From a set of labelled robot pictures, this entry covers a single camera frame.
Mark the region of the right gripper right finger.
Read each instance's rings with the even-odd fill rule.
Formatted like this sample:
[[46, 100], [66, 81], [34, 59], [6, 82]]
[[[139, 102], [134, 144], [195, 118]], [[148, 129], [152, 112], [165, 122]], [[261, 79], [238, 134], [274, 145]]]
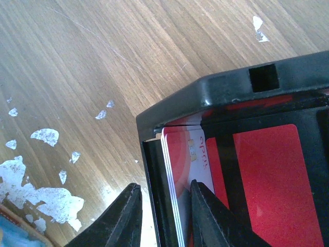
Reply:
[[270, 246], [233, 213], [202, 182], [190, 187], [194, 246]]

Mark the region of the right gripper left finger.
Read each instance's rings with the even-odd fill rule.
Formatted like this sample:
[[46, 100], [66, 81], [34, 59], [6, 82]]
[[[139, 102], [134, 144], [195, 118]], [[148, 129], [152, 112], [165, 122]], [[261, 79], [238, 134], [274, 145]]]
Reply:
[[140, 246], [142, 193], [130, 183], [88, 228], [67, 246]]

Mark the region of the red white credit card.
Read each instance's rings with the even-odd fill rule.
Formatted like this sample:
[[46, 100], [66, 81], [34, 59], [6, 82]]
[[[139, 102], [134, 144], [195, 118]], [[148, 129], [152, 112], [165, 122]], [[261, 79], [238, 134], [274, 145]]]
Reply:
[[179, 246], [190, 246], [191, 181], [214, 192], [206, 139], [201, 126], [165, 127], [161, 146]]

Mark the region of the black bin with red cards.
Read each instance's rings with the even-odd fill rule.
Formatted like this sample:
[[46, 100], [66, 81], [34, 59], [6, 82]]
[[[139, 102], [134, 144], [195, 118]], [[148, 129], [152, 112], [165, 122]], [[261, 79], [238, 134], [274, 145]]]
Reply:
[[165, 127], [201, 126], [205, 139], [293, 124], [328, 246], [328, 52], [202, 77], [136, 118], [159, 246], [179, 246], [161, 146]]

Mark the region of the brown leather card holder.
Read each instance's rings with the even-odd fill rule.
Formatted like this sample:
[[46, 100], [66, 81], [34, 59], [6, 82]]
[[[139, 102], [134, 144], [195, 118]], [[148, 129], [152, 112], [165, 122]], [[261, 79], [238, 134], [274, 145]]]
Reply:
[[45, 236], [1, 204], [1, 246], [54, 246]]

